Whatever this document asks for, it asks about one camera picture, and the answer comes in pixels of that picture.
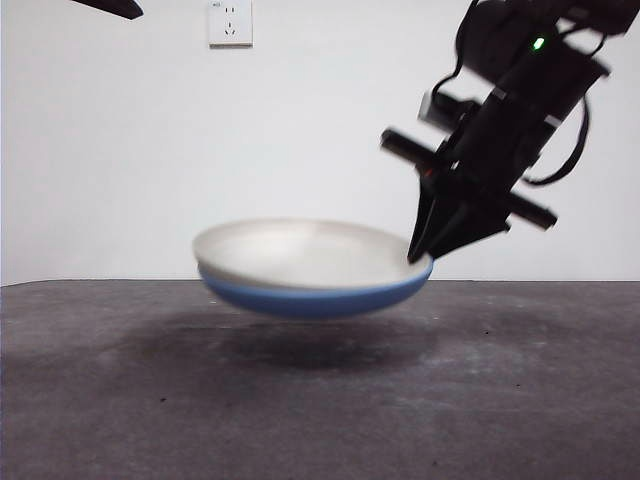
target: electrical outlet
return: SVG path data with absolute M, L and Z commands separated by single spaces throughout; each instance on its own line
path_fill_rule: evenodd
M 209 3 L 209 46 L 250 47 L 253 45 L 252 0 L 211 0 Z

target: blue bowl exterior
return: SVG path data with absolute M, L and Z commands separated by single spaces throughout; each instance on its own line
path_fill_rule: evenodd
M 336 318 L 380 310 L 413 296 L 429 279 L 433 262 L 403 282 L 362 289 L 302 290 L 230 283 L 200 269 L 204 283 L 229 303 L 249 310 L 294 318 Z

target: wire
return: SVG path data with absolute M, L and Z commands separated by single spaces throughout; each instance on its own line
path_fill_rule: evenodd
M 565 30 L 564 32 L 560 33 L 560 37 L 564 38 L 567 35 L 571 35 L 572 33 L 576 33 L 576 32 L 581 32 L 582 30 L 586 30 L 587 27 L 585 27 L 584 25 L 580 25 L 580 24 L 575 24 L 573 27 L 571 27 L 568 30 Z
M 466 15 L 464 16 L 464 18 L 462 19 L 462 23 L 460 24 L 460 28 L 458 29 L 458 35 L 456 36 L 456 45 L 459 46 L 458 48 L 458 59 L 456 61 L 456 68 L 453 71 L 453 73 L 445 78 L 443 78 L 442 80 L 440 80 L 435 87 L 433 87 L 433 90 L 431 91 L 431 101 L 436 103 L 437 102 L 437 95 L 438 95 L 438 90 L 440 90 L 440 88 L 447 82 L 449 82 L 450 80 L 453 80 L 454 78 L 456 78 L 458 75 L 460 75 L 460 72 L 462 71 L 462 66 L 464 63 L 464 49 L 465 49 L 465 40 L 466 40 L 466 36 L 467 36 L 467 25 L 469 24 L 469 20 L 471 18 L 471 14 L 473 13 L 474 8 L 476 8 L 478 6 L 478 3 L 480 3 L 480 0 L 473 0 L 471 2 L 471 5 L 469 5 L 469 9 L 467 10 Z
M 534 187 L 542 187 L 545 185 L 550 185 L 552 183 L 557 182 L 558 180 L 562 180 L 564 177 L 569 175 L 573 169 L 578 164 L 582 153 L 584 152 L 584 148 L 587 144 L 587 137 L 589 136 L 589 127 L 591 126 L 591 112 L 589 109 L 589 102 L 587 101 L 587 96 L 585 95 L 582 99 L 582 105 L 584 108 L 584 114 L 582 117 L 582 126 L 580 127 L 580 134 L 578 135 L 578 143 L 571 153 L 571 156 L 564 162 L 564 165 L 560 167 L 553 175 L 543 178 L 542 180 L 532 180 L 531 178 L 523 178 L 523 180 L 532 185 Z
M 598 53 L 600 50 L 602 50 L 602 47 L 604 47 L 604 44 L 607 43 L 607 38 L 608 38 L 607 34 L 603 33 L 602 34 L 602 40 L 600 40 L 600 43 L 598 44 L 596 49 L 589 54 L 590 57 L 593 57 L 596 53 Z

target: robotic arm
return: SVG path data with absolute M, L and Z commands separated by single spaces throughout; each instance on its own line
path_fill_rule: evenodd
M 610 35 L 628 31 L 640 0 L 474 0 L 458 31 L 458 64 L 433 90 L 421 118 L 449 133 L 440 148 L 430 149 L 393 130 L 382 147 L 411 161 L 420 176 L 418 218 L 408 259 L 425 253 L 441 257 L 455 249 L 508 231 L 516 214 L 544 228 L 557 217 L 511 192 L 556 129 L 580 102 L 583 125 L 576 149 L 563 167 L 543 180 L 547 185 L 577 164 L 590 122 L 587 90 L 609 75 L 594 55 Z M 560 32 L 564 18 L 574 26 Z M 602 34 L 594 52 L 565 42 L 583 29 Z M 459 101 L 440 87 L 463 66 L 495 85 L 484 103 Z

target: dark gray tabletop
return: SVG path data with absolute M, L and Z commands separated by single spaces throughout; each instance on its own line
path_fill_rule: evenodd
M 640 478 L 637 283 L 431 282 L 317 323 L 199 282 L 2 302 L 6 480 Z

